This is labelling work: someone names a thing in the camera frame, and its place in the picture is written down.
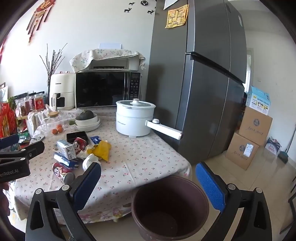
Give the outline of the white tissue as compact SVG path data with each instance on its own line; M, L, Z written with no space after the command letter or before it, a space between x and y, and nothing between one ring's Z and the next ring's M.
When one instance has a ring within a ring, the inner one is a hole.
M89 155L89 156L83 161L83 163L82 163L82 169L83 169L84 171L86 171L86 170L91 166L92 163L97 163L97 164L100 164L100 165L101 165L101 163L100 163L98 157L95 156L94 154L90 154L90 155Z

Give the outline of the cream air fryer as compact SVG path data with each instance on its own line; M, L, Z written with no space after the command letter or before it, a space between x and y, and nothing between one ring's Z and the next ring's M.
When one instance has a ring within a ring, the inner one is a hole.
M51 76L49 106L52 110L71 110L75 107L76 74L60 72Z

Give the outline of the glass jar wooden lid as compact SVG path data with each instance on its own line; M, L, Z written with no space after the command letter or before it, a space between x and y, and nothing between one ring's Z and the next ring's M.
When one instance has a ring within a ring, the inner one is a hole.
M43 118L40 124L40 128L43 132L49 132L51 129L55 128L59 122L60 122L59 111L45 110L43 112Z

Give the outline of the black plastic food tray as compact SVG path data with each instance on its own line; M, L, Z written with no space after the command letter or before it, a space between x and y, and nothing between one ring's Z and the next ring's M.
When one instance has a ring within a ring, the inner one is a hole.
M66 134L66 140L69 143L73 143L77 138L81 138L86 141L87 144L90 144L90 140L85 131L82 132L72 132Z

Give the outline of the white electric cooking pot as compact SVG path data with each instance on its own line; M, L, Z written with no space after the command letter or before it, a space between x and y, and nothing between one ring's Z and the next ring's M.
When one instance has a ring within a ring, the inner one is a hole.
M181 131L162 125L157 118L154 118L155 108L154 104L136 98L117 101L116 130L131 138L146 136L151 130L156 130L180 140L183 137Z

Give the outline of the blue biscuit box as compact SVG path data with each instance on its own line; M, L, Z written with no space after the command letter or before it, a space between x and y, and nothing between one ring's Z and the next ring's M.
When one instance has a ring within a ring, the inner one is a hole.
M97 145L97 144L99 144L99 143L101 142L99 136L91 136L91 137L90 137L90 140L92 141L92 143L93 143L94 145Z

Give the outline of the clear spice jar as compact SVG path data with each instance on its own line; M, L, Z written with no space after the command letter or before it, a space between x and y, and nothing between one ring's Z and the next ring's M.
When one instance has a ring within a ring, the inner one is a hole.
M28 96L20 100L20 115L26 116L30 112L30 99Z

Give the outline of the red label spice jar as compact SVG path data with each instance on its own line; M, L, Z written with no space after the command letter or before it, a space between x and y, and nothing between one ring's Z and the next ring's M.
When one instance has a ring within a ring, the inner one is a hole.
M35 95L35 110L42 111L45 109L44 98L42 93L37 93Z

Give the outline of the yellow fridge note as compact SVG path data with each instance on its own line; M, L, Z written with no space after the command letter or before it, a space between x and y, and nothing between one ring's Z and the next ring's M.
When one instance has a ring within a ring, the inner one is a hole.
M189 12L189 5L186 4L177 9L172 9L168 11L166 20L166 29L171 29L175 27L183 26L186 23Z

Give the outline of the yellow foil snack bag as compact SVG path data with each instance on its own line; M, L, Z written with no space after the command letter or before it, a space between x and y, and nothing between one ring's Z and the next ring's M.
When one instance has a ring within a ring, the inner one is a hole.
M109 142L100 141L98 144L95 144L93 147L88 147L86 149L86 152L87 154L93 154L99 159L102 159L108 162L110 150L111 150L111 144Z

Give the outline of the large cardboard box lower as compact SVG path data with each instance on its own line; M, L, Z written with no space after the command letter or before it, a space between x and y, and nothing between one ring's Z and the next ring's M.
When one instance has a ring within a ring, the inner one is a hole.
M226 152L226 158L240 168L247 170L258 148L258 144L234 133Z

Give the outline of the red cartoon drink can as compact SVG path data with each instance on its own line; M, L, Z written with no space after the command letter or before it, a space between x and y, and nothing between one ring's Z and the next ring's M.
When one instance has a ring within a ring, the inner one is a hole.
M87 146L87 141L83 138L77 137L73 142L74 150L76 154L84 152Z

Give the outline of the red chinese knot decoration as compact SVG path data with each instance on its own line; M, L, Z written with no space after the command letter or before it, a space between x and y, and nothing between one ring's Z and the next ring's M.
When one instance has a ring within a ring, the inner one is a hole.
M26 29L29 35L28 43L32 41L34 32L40 29L41 23L47 21L47 18L55 3L56 0L45 0L36 8Z

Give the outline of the cardboard box upper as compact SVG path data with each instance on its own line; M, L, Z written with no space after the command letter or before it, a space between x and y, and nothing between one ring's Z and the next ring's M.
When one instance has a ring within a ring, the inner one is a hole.
M238 134L263 146L268 136L273 118L246 107Z

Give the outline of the light blue milk carton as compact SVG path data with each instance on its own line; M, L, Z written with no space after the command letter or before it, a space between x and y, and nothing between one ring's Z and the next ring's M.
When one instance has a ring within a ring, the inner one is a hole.
M67 142L66 140L57 141L58 153L64 156L68 160L73 160L76 158L76 152L74 145Z

